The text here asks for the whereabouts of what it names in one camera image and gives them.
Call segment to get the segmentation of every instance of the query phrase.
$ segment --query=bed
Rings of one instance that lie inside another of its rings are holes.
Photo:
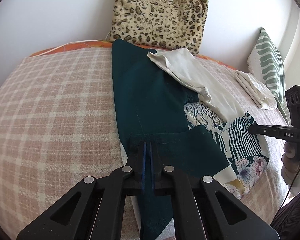
[[[123,165],[111,43],[69,44],[38,56],[47,51],[26,57],[0,88],[0,226],[10,239],[83,177],[107,176]],[[278,109],[256,106],[234,68],[197,59],[258,124],[287,125]],[[284,141],[266,141],[270,161],[241,201],[270,224],[288,189],[280,175]],[[139,239],[135,213],[127,197],[121,239]]]

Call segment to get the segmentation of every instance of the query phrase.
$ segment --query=orange bed sheet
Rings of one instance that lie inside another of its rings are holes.
[[[144,49],[157,49],[156,47],[151,47],[151,46],[146,46],[146,45],[137,45],[137,46],[139,46],[141,48],[144,48]],[[71,50],[83,49],[83,48],[93,48],[93,47],[111,48],[112,43],[108,42],[108,41],[86,41],[86,42],[72,43],[72,44],[64,45],[64,46],[62,46],[58,49],[55,49],[51,52],[48,52],[45,55],[51,55],[51,54],[55,54],[55,53],[59,53],[59,52],[65,52],[65,51],[71,51]],[[38,51],[38,52],[32,54],[30,57],[40,55],[40,54],[42,54],[44,52],[47,52],[51,49],[53,49],[53,48]],[[215,60],[213,58],[203,56],[203,55],[200,55],[200,54],[198,54],[197,57],[217,62],[219,65],[223,65],[223,66],[226,66],[228,68],[231,68],[231,69],[235,70],[234,67],[232,67],[228,64],[225,64],[221,61]]]

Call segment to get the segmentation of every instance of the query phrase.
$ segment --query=metal screw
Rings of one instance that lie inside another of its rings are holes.
[[[168,166],[165,166],[164,170],[165,170],[166,172],[173,172],[173,171],[174,171],[174,167],[168,165]]]
[[[206,183],[212,182],[212,177],[209,175],[203,176],[202,180]]]
[[[124,167],[122,167],[122,171],[123,172],[130,172],[130,171],[132,171],[132,168],[130,166],[124,166]]]
[[[94,181],[94,178],[92,176],[87,176],[83,179],[83,181],[87,184],[92,183]]]

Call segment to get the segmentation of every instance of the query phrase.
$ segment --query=gloved hand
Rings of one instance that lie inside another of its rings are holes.
[[[296,143],[286,142],[283,146],[284,154],[282,155],[281,161],[283,162],[283,167],[281,169],[281,176],[283,177],[286,184],[291,185],[296,173],[300,168],[300,161],[295,162],[291,159],[296,155]],[[300,192],[300,172],[293,183],[291,188],[291,193],[297,195]]]

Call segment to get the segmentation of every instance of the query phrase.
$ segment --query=leopard print fabric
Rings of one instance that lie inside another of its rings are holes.
[[[110,41],[164,49],[188,48],[196,55],[202,41],[208,0],[115,0]]]

